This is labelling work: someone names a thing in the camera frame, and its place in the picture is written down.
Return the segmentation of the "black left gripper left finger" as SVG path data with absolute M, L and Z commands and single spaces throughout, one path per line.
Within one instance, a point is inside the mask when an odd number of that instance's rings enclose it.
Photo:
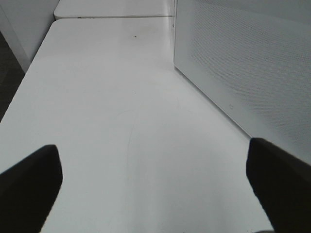
M 41 231 L 63 181 L 56 145 L 45 145 L 0 175 L 0 231 Z

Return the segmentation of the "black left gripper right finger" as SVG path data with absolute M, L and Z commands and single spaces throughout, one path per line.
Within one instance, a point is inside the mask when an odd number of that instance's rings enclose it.
M 276 233 L 311 231 L 311 166 L 263 138 L 251 138 L 246 176 Z

